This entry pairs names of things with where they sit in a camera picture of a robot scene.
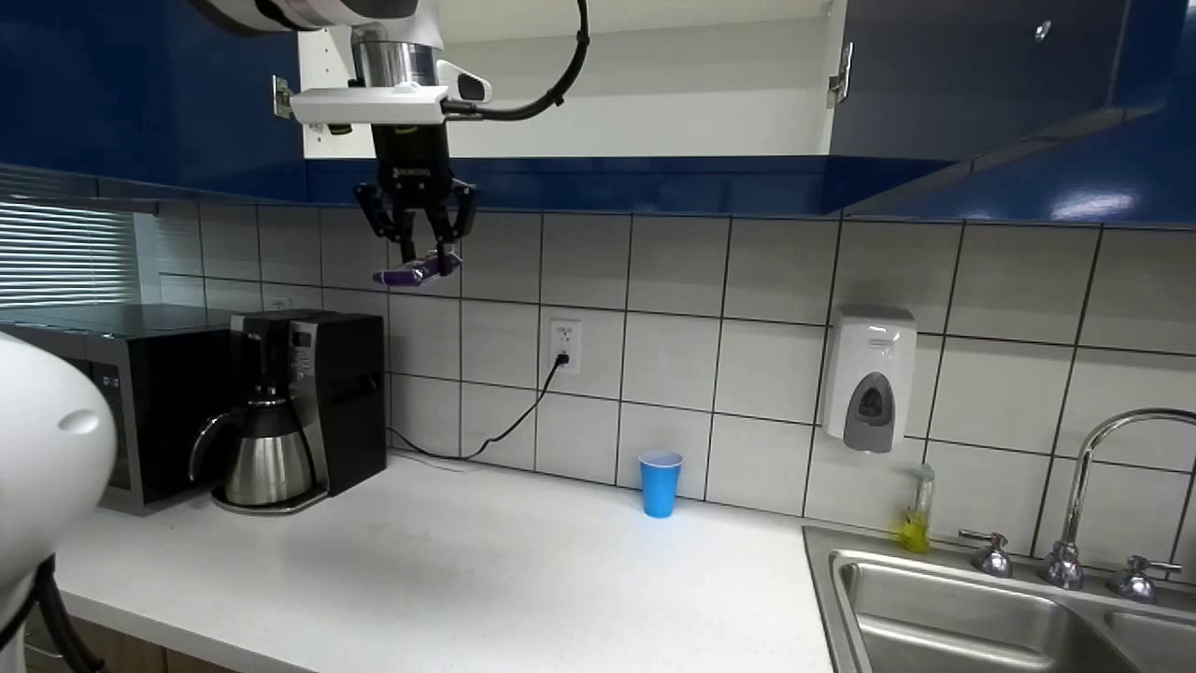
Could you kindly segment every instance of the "soap dispenser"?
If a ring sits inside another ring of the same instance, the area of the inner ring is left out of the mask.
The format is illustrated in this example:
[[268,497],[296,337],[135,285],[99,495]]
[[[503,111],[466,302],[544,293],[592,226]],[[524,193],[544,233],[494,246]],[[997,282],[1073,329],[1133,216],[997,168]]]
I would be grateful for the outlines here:
[[907,424],[916,352],[907,310],[838,310],[823,429],[860,451],[895,451]]

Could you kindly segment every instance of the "coffee maker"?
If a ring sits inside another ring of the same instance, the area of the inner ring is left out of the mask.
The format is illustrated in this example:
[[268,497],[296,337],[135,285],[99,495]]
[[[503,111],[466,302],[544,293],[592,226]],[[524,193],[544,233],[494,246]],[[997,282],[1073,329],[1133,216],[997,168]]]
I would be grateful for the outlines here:
[[241,315],[241,408],[196,440],[202,476],[215,433],[231,426],[215,497],[236,512],[302,512],[385,467],[380,318],[368,315]]

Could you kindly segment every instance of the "sink basin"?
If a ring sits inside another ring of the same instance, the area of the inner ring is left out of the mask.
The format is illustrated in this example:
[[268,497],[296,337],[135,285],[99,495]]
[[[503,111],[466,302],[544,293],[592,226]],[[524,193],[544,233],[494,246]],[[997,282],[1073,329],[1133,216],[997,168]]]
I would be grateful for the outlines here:
[[1067,603],[990,578],[838,558],[838,593],[871,673],[1138,673]]
[[1109,631],[1153,673],[1193,673],[1196,669],[1196,621],[1118,611],[1118,614],[1109,614]]

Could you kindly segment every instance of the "white tile wall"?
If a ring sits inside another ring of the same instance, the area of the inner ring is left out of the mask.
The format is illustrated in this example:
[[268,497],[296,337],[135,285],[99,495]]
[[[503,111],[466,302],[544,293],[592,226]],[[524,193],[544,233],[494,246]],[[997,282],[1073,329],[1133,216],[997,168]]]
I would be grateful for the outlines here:
[[[169,302],[385,315],[394,426],[439,451],[524,411],[549,359],[544,334],[565,315],[585,325],[585,373],[560,373],[490,461],[636,485],[636,456],[672,449],[684,497],[876,531],[912,504],[907,471],[930,461],[934,533],[1002,529],[1036,552],[1057,533],[1081,433],[1140,404],[1196,408],[1189,233],[567,212],[480,226],[464,285],[385,293],[369,277],[398,251],[356,209],[184,203],[140,226],[140,271]],[[912,440],[895,456],[807,426],[825,315],[845,302],[907,305],[925,325]],[[1179,550],[1196,570],[1196,515],[1180,512],[1193,444],[1180,426],[1109,438],[1084,558]]]

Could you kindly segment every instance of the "electrical outlet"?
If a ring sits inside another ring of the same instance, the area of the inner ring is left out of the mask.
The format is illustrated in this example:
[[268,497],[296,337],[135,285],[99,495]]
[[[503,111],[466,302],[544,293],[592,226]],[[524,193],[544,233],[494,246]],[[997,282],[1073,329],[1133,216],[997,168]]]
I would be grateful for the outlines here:
[[567,361],[560,373],[585,373],[585,323],[579,318],[555,318],[549,323],[549,342],[545,342],[545,361],[555,368],[557,354],[565,352]]

